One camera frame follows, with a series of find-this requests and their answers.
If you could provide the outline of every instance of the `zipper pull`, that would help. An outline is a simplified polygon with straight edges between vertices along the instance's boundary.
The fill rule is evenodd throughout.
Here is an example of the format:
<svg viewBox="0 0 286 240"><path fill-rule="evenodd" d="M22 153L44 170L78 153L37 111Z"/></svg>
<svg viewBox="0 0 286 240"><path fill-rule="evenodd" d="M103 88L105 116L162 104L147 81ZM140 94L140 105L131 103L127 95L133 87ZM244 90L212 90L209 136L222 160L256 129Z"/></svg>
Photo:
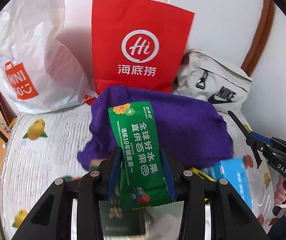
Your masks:
<svg viewBox="0 0 286 240"><path fill-rule="evenodd" d="M196 82L195 87L204 90L205 89L205 80L209 73L204 70L203 76Z"/></svg>

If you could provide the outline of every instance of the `orange print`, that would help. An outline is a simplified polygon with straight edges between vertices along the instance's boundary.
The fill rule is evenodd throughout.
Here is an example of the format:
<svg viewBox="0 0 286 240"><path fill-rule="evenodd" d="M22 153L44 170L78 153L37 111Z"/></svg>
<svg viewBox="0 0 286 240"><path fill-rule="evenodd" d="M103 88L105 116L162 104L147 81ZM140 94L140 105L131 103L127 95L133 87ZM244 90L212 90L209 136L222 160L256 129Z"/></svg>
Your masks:
<svg viewBox="0 0 286 240"><path fill-rule="evenodd" d="M14 66L12 61L7 62L5 64L5 74L18 99L25 100L38 96L38 92L33 86L23 63Z"/></svg>

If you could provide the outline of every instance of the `white wall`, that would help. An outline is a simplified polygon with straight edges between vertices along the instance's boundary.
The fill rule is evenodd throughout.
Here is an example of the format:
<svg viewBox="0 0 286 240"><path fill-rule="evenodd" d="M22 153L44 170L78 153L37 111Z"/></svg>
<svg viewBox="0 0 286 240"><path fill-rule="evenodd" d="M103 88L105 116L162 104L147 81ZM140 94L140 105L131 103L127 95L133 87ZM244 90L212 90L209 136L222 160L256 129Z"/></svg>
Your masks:
<svg viewBox="0 0 286 240"><path fill-rule="evenodd" d="M286 16L276 8L242 112L254 131L286 140Z"/></svg>
<svg viewBox="0 0 286 240"><path fill-rule="evenodd" d="M171 0L172 5L195 12L188 48L212 51L241 65L259 21L262 0ZM92 0L65 0L66 21L59 40L91 74ZM5 95L0 73L0 90ZM17 108L9 98L10 107Z"/></svg>

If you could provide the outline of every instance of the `purple cloth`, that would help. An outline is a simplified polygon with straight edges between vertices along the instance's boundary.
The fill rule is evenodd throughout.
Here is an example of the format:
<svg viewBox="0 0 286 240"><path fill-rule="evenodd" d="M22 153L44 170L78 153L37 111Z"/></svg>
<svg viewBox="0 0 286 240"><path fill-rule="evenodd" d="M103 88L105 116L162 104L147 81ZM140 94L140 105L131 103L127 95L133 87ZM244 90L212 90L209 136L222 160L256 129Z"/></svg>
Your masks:
<svg viewBox="0 0 286 240"><path fill-rule="evenodd" d="M185 168L202 169L233 157L233 141L226 123L211 103L170 93L111 86L91 106L93 119L89 130L93 137L77 153L77 160L85 170L89 170L92 159L108 159L117 146L108 108L137 101L151 103L160 147L168 147Z"/></svg>

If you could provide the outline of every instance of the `white plastic bag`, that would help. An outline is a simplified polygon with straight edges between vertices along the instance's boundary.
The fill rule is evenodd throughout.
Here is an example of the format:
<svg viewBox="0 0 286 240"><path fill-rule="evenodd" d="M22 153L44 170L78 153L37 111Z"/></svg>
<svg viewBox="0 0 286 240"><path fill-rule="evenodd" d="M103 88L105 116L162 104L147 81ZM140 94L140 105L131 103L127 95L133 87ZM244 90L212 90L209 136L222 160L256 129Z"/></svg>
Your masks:
<svg viewBox="0 0 286 240"><path fill-rule="evenodd" d="M57 35L64 0L11 0L0 12L0 68L20 112L40 114L82 104L97 94Z"/></svg>

